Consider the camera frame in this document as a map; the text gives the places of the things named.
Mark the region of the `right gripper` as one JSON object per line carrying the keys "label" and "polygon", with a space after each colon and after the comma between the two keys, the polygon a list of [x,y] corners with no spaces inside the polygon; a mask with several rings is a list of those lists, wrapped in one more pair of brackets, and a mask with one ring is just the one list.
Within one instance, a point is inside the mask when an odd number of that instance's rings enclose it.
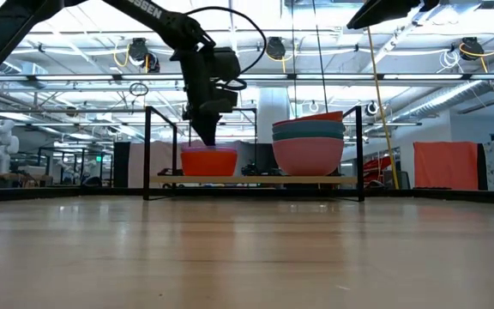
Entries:
{"label": "right gripper", "polygon": [[412,8],[420,5],[420,12],[434,9],[440,0],[368,0],[347,23],[348,29],[374,26],[384,21],[406,17]]}

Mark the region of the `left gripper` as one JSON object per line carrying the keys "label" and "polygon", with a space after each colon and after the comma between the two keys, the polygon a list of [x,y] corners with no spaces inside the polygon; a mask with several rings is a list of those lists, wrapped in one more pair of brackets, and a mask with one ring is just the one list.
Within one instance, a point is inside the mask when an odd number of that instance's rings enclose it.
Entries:
{"label": "left gripper", "polygon": [[187,94],[183,117],[206,146],[214,146],[221,113],[231,112],[237,104],[238,94],[225,85],[239,77],[238,57],[230,47],[181,51],[181,70]]}

